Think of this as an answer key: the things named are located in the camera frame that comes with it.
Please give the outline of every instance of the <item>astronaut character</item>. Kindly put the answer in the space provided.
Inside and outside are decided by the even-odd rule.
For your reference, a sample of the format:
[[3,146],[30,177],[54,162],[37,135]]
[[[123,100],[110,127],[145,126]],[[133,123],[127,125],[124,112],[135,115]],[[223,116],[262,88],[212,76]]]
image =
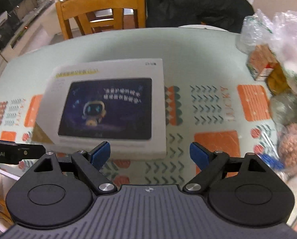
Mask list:
[[83,107],[82,118],[87,126],[97,126],[106,115],[105,105],[102,101],[88,102]]

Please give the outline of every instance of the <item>white box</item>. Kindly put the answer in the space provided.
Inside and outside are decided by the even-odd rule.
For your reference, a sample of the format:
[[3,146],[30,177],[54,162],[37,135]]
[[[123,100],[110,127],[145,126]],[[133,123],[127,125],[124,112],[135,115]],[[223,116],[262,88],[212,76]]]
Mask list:
[[32,140],[47,151],[90,151],[103,141],[114,159],[166,156],[161,59],[128,59],[56,68]]

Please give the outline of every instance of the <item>metal screw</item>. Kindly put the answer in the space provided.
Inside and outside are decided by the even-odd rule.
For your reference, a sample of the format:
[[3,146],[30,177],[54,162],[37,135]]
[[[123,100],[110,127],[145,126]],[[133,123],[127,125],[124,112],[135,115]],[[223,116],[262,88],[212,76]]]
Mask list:
[[101,191],[112,191],[114,189],[114,185],[111,183],[103,183],[99,186]]
[[190,183],[186,185],[186,189],[189,191],[199,191],[202,187],[197,183]]

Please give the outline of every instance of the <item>ridged surface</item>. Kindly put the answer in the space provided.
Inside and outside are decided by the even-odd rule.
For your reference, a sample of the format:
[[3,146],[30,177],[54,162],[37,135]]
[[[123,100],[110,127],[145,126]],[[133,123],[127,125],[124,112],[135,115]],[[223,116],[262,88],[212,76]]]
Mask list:
[[13,226],[1,239],[297,239],[287,225],[250,229],[215,216],[199,196],[176,185],[124,185],[98,197],[90,212],[70,226],[35,231]]

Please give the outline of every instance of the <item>black cloth on chair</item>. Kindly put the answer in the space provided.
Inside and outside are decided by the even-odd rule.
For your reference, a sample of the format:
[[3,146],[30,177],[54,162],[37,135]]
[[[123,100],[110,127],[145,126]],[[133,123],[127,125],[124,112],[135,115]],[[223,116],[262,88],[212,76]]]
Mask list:
[[146,0],[146,27],[201,24],[240,33],[243,20],[254,14],[247,0]]

